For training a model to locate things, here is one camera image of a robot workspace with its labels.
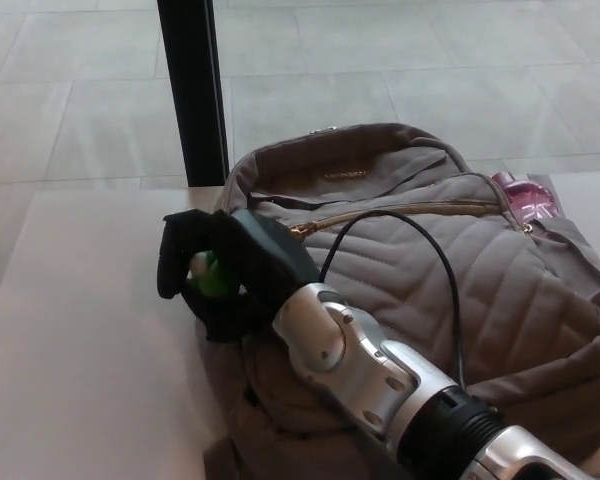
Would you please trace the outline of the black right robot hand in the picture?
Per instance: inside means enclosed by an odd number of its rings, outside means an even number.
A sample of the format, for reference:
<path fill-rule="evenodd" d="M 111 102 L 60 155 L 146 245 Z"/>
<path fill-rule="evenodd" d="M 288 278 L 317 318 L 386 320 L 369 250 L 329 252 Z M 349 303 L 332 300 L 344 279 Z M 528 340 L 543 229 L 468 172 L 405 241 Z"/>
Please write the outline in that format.
<path fill-rule="evenodd" d="M 212 253 L 225 273 L 223 286 L 213 293 L 189 274 L 191 260 L 204 252 Z M 237 342 L 266 328 L 297 290 L 318 280 L 319 270 L 302 243 L 272 218 L 247 209 L 191 209 L 164 217 L 158 294 L 181 296 L 211 342 Z"/>

